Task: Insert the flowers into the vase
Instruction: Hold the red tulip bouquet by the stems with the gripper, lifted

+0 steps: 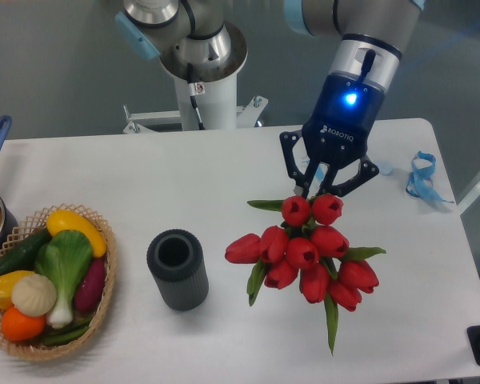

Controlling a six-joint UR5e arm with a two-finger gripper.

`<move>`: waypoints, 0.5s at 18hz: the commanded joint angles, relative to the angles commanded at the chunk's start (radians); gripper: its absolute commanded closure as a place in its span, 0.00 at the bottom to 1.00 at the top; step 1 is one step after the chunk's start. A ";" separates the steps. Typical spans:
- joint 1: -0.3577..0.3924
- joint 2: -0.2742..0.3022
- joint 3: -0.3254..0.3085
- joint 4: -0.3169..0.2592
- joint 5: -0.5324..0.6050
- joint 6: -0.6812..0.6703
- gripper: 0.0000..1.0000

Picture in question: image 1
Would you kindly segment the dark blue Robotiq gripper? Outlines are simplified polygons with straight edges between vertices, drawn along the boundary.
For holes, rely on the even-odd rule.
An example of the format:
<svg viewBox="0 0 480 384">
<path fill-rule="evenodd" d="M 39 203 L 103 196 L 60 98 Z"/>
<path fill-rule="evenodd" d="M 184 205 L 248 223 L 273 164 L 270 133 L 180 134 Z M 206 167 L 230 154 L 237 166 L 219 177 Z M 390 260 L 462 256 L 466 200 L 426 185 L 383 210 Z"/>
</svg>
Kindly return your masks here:
<svg viewBox="0 0 480 384">
<path fill-rule="evenodd" d="M 302 132 L 285 131 L 279 141 L 294 193 L 308 196 L 319 163 L 328 166 L 317 196 L 345 197 L 372 178 L 379 168 L 367 156 L 367 139 L 398 68 L 402 52 L 380 39 L 345 34 L 339 44 L 314 111 Z M 310 158 L 298 168 L 294 147 L 302 137 Z M 357 173 L 333 184 L 339 169 L 359 160 Z"/>
</svg>

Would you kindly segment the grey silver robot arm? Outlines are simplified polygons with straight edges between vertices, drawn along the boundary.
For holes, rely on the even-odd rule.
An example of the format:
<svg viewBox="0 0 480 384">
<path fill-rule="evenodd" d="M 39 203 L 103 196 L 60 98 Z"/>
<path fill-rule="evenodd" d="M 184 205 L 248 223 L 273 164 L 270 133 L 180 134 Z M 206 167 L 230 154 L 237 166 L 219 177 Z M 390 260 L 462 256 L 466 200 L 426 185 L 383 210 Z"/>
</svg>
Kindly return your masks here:
<svg viewBox="0 0 480 384">
<path fill-rule="evenodd" d="M 300 130 L 280 136 L 287 173 L 307 196 L 320 166 L 320 194 L 347 195 L 378 174 L 367 142 L 422 1 L 287 1 L 288 26 L 308 36 L 341 36 L 322 91 Z M 118 31 L 173 78 L 184 130 L 237 125 L 236 77 L 247 57 L 242 32 L 219 1 L 126 1 Z"/>
</svg>

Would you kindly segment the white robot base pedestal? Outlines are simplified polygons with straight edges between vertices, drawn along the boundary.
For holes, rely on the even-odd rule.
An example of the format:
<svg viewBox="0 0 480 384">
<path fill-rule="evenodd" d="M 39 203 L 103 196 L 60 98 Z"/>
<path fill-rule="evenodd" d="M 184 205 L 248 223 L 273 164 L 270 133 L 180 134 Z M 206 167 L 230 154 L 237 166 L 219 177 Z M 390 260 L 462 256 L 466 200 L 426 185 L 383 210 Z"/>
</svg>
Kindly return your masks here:
<svg viewBox="0 0 480 384">
<path fill-rule="evenodd" d="M 237 104 L 237 75 L 215 82 L 194 82 L 173 77 L 178 101 L 176 110 L 130 113 L 126 116 L 125 134 L 144 134 L 168 130 L 233 130 L 260 126 L 260 117 L 268 99 L 255 95 L 244 106 Z"/>
</svg>

